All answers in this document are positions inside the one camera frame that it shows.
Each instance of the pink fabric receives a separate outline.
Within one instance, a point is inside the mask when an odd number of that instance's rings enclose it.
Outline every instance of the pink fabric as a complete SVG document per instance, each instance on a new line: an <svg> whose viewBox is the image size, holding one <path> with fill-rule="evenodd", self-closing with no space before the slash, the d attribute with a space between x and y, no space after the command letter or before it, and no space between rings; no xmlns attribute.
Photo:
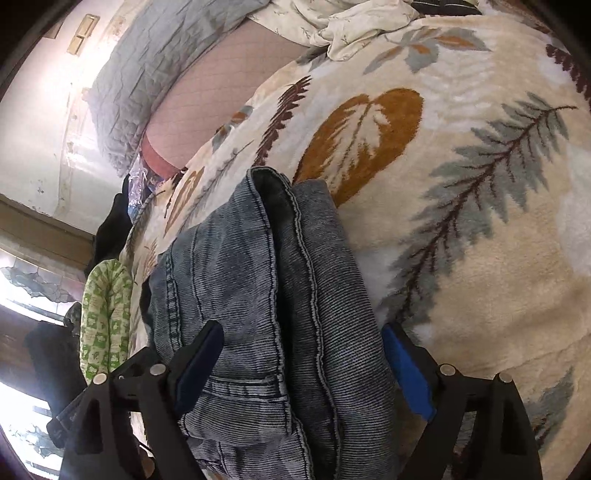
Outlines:
<svg viewBox="0 0 591 480"><path fill-rule="evenodd" d="M158 152L152 147L148 139L148 135L144 135L142 139L142 156L144 161L152 169L152 171L164 178L165 180L174 177L178 173L178 168L172 166L165 159L163 159Z"/></svg>
<svg viewBox="0 0 591 480"><path fill-rule="evenodd" d="M265 80L305 51L246 20L169 91L148 124L149 144L166 162L183 168Z"/></svg>

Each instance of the white wall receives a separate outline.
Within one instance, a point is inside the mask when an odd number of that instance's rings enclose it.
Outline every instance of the white wall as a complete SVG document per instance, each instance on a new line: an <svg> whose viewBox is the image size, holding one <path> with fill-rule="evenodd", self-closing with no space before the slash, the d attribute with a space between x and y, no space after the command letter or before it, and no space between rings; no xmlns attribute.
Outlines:
<svg viewBox="0 0 591 480"><path fill-rule="evenodd" d="M0 102L0 193L91 233L108 214L122 180L101 159L76 92L92 85L108 59L100 41L122 4L83 0L55 40L41 39ZM70 55L66 49L86 14L100 20L81 55Z"/></svg>

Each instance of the blue clamp pad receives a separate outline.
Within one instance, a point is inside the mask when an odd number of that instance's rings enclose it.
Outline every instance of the blue clamp pad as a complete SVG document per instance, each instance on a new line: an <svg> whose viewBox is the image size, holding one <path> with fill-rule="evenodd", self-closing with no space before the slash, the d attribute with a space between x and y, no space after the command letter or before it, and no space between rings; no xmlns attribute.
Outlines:
<svg viewBox="0 0 591 480"><path fill-rule="evenodd" d="M426 371L423 373L425 368L431 370L434 367L437 368L437 364L433 359L432 365L429 365L429 361L426 365L419 365L420 361L416 352L409 352L407 349L417 349L410 343L408 338L399 338L392 327L388 324L382 328L382 341L384 343L384 352L386 354L386 360L388 361L394 377L398 382L398 385L402 389L402 394L411 411L415 414L420 415L426 421L432 421L437 413L437 410L433 406L433 374L435 372Z"/></svg>

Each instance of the green patterned cloth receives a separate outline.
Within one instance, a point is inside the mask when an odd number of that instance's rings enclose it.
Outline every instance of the green patterned cloth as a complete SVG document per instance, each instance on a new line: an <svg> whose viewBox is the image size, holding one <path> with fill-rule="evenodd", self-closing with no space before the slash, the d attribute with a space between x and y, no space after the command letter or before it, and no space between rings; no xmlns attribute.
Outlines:
<svg viewBox="0 0 591 480"><path fill-rule="evenodd" d="M80 326L80 369L87 383L127 360L131 287L131 276L119 260L105 260L90 272Z"/></svg>

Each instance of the plush blanket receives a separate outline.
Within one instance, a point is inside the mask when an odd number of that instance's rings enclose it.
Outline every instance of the plush blanket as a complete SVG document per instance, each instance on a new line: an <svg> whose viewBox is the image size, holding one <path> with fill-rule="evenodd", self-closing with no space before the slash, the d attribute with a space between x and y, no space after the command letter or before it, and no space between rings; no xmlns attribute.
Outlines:
<svg viewBox="0 0 591 480"><path fill-rule="evenodd" d="M145 204L122 254L132 350L157 255L248 168L323 179L380 324L401 322L465 375L510 373L544 478L566 479L591 440L588 82L549 36L502 15L424 18L348 61L307 60ZM423 424L402 400L399 420L404 461ZM465 437L447 478L460 478Z"/></svg>

